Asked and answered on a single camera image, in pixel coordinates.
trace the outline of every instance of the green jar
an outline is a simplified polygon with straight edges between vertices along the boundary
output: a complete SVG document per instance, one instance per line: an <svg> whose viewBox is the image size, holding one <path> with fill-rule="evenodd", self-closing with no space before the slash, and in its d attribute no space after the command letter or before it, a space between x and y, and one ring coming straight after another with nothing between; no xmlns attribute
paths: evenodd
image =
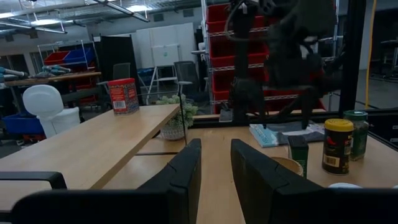
<svg viewBox="0 0 398 224"><path fill-rule="evenodd" d="M357 161L365 156L366 141L368 139L369 124L366 122L368 113L364 111L345 111L344 119L354 124L353 141L349 158Z"/></svg>

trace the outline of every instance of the small bowl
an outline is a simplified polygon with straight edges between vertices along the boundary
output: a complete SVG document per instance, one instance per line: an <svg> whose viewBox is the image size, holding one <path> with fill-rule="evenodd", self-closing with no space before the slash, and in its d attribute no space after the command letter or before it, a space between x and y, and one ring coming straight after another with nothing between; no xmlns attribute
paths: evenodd
<svg viewBox="0 0 398 224"><path fill-rule="evenodd" d="M303 177L304 175L304 169L303 167L293 159L288 159L284 157L272 157L271 159L277 161L280 165L288 168L292 172L295 172L297 175L300 175Z"/></svg>

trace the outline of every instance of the red bin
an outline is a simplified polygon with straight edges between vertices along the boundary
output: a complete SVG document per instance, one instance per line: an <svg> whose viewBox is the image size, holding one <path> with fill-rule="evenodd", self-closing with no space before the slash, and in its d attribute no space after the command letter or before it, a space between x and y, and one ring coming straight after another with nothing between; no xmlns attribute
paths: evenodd
<svg viewBox="0 0 398 224"><path fill-rule="evenodd" d="M115 115L131 114L139 109L136 81L124 78L108 82Z"/></svg>

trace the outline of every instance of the cable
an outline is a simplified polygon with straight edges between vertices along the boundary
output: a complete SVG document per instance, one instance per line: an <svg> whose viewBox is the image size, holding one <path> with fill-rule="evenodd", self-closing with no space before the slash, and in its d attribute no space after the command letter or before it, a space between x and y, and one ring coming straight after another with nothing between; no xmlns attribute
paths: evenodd
<svg viewBox="0 0 398 224"><path fill-rule="evenodd" d="M369 55L368 55L368 69L366 70L366 93L365 93L365 109L369 106L369 74L371 71L371 60L372 60L372 48L373 48L373 22L374 15L376 13L377 0L373 0L371 28L369 32Z"/></svg>
<svg viewBox="0 0 398 224"><path fill-rule="evenodd" d="M227 18L227 20L226 20L226 23L225 23L225 27L224 27L225 36L226 36L229 40L232 40L232 41L235 41L235 42L265 41L265 40L266 40L265 37L259 38L259 39L242 39L242 38L233 37L233 36L231 36L231 35L229 34L229 32L228 32L229 23L231 22L231 19L232 19L232 17L234 16L235 12L239 9L239 6L241 6L242 3L243 3L244 1L245 1L245 0L240 0L240 1L237 3L237 5L235 5L235 7L232 9L231 13L229 14L229 16L228 16L228 18Z"/></svg>

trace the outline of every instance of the blue crate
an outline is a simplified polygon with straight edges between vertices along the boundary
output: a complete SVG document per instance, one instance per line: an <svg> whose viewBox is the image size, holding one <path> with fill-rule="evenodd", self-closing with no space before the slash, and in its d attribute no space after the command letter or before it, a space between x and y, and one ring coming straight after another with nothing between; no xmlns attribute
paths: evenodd
<svg viewBox="0 0 398 224"><path fill-rule="evenodd" d="M86 63L86 58L87 58L87 63L90 63L94 59L94 50L85 47L85 52L83 49L77 49L77 50L71 50L70 53L63 59L65 64L71 64L71 63Z"/></svg>
<svg viewBox="0 0 398 224"><path fill-rule="evenodd" d="M149 86L152 80L152 75L154 74L154 68L144 68L137 71L138 75L141 77L145 85Z"/></svg>
<svg viewBox="0 0 398 224"><path fill-rule="evenodd" d="M44 130L39 119L14 114L3 117L7 132L10 134L43 134Z"/></svg>

